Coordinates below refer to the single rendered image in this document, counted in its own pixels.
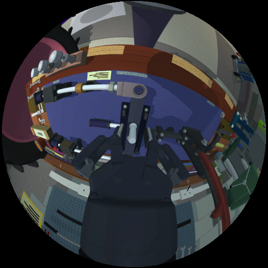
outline wrench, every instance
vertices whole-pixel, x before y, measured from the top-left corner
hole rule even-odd
[[[41,83],[41,77],[40,77],[37,81],[35,81],[34,83],[30,84],[30,88],[31,88],[33,85],[37,84],[37,83]]]

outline pegboard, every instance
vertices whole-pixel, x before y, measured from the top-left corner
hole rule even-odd
[[[60,188],[52,188],[45,211],[43,231],[49,232],[49,236],[66,249],[79,254],[81,228],[86,207],[86,201],[66,193]],[[175,206],[177,218],[178,247],[176,259],[181,259],[195,250],[195,226],[194,214],[191,201]],[[56,234],[58,231],[67,239],[75,242],[77,245]]]

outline electrical outlet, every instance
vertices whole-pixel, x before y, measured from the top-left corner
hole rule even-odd
[[[179,193],[181,200],[194,196],[192,188],[181,190]]]

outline blue work surface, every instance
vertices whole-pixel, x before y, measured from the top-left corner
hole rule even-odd
[[[198,129],[204,139],[209,142],[217,130],[222,118],[222,110],[195,91],[173,81],[149,75],[128,71],[111,71],[110,80],[98,80],[97,84],[116,84],[118,81],[143,84],[148,92],[144,105],[150,106],[150,113],[146,127],[163,129],[173,127],[178,133],[183,126]],[[46,84],[45,87],[57,83],[73,82],[85,83],[88,73],[75,74]],[[72,93],[71,96],[54,103],[46,103],[45,108],[53,133],[62,135],[64,139],[75,142],[80,138],[85,148],[97,136],[110,137],[115,128],[105,129],[89,127],[90,119],[106,119],[111,123],[120,124],[121,103],[129,102],[131,98],[117,96],[116,91],[109,93],[107,90],[95,90],[82,94]],[[167,143],[181,160],[189,160],[176,139],[165,138],[159,144]],[[144,139],[137,156],[145,156]]]

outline small box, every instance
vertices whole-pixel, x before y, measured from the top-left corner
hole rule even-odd
[[[32,125],[31,131],[35,136],[49,140],[54,134],[50,126]]]

